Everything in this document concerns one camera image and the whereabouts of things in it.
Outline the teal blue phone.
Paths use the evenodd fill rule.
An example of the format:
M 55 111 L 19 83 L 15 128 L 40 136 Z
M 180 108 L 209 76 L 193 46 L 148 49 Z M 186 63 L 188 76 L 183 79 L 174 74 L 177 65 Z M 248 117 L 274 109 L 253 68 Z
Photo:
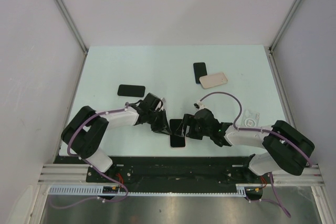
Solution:
M 172 135 L 170 135 L 170 147 L 171 148 L 183 148 L 185 147 L 185 137 L 182 136 L 181 119 L 170 119 L 170 129 Z

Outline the pink phone case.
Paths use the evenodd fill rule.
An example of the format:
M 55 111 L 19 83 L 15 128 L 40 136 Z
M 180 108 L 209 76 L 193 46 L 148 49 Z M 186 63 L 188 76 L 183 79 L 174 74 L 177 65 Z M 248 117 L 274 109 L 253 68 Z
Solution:
M 173 150 L 182 150 L 185 148 L 185 146 L 178 146 L 178 147 L 171 146 L 170 148 Z

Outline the clear transparent phone case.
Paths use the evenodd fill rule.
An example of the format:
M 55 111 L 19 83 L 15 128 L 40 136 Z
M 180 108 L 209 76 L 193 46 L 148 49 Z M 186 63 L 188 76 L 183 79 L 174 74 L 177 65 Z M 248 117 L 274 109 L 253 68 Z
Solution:
M 259 119 L 260 119 L 259 112 L 252 111 L 250 109 L 245 109 L 243 112 L 241 126 L 256 128 L 258 127 Z

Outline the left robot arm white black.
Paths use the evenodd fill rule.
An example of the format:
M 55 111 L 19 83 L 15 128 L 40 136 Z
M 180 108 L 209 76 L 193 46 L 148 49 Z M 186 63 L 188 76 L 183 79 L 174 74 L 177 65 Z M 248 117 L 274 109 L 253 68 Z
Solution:
M 98 176 L 105 182 L 115 178 L 116 169 L 112 159 L 100 148 L 108 129 L 135 126 L 147 123 L 152 132 L 171 135 L 163 102 L 146 105 L 143 100 L 126 103 L 123 109 L 97 112 L 90 106 L 82 107 L 65 127 L 61 140 L 67 144 L 67 153 L 85 161 L 98 170 Z

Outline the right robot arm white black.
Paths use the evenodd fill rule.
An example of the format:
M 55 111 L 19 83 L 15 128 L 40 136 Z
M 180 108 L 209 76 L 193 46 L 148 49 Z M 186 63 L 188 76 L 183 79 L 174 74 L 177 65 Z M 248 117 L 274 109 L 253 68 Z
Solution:
M 243 179 L 254 183 L 261 175 L 278 170 L 300 176 L 308 164 L 315 145 L 287 122 L 258 128 L 234 127 L 232 123 L 219 122 L 208 109 L 194 115 L 185 114 L 181 120 L 171 120 L 172 133 L 179 137 L 202 140 L 209 137 L 217 146 L 251 146 L 265 150 L 253 154 L 242 169 Z

